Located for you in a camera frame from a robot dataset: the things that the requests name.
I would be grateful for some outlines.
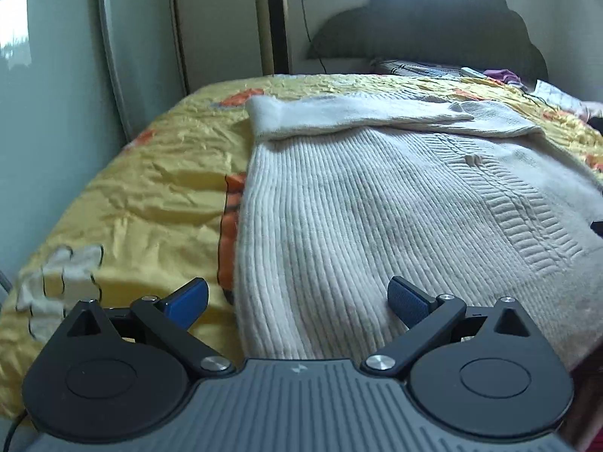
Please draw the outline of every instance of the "cable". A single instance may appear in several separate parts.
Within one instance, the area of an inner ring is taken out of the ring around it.
[[[27,410],[23,410],[22,414],[20,414],[17,418],[14,419],[13,424],[8,429],[8,433],[6,434],[6,438],[4,439],[4,447],[2,447],[2,452],[8,452],[10,449],[10,442],[13,439],[14,432],[16,432],[17,427],[21,424],[23,420],[27,417]]]
[[[7,293],[13,290],[13,284],[10,283],[8,277],[0,270],[0,287],[2,287]]]
[[[310,47],[314,50],[314,52],[316,53],[316,56],[318,56],[318,60],[320,61],[320,65],[323,67],[325,75],[328,75],[327,68],[324,67],[323,59],[320,57],[318,50],[314,47],[314,44],[312,43],[312,39],[310,38],[310,31],[308,30],[308,19],[306,18],[306,4],[305,4],[304,0],[301,0],[301,9],[302,9],[301,11],[303,13],[303,24],[304,24],[304,27],[306,28],[306,35],[308,36],[308,42],[310,43]]]

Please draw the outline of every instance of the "blue gripper pad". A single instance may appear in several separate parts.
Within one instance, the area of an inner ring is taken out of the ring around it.
[[[387,286],[387,302],[390,309],[410,329],[427,318],[438,307],[432,296],[396,276]]]
[[[187,330],[207,309],[209,287],[202,278],[195,278],[176,292],[162,299],[164,315]]]

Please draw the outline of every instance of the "white knit sweater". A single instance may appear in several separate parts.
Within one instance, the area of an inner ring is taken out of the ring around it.
[[[387,309],[394,275],[469,305],[516,297],[568,366],[603,334],[602,185],[538,126],[494,102],[395,95],[248,110],[235,275],[248,356],[370,355],[405,331]]]

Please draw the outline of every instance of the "headboard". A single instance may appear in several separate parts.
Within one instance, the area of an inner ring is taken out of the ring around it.
[[[310,59],[380,57],[548,78],[545,59],[507,0],[369,0],[326,21],[312,44]]]

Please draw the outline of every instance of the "window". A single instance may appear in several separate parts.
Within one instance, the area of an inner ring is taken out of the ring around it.
[[[27,0],[0,0],[0,59],[2,58],[7,61],[9,70],[16,64],[31,64]]]

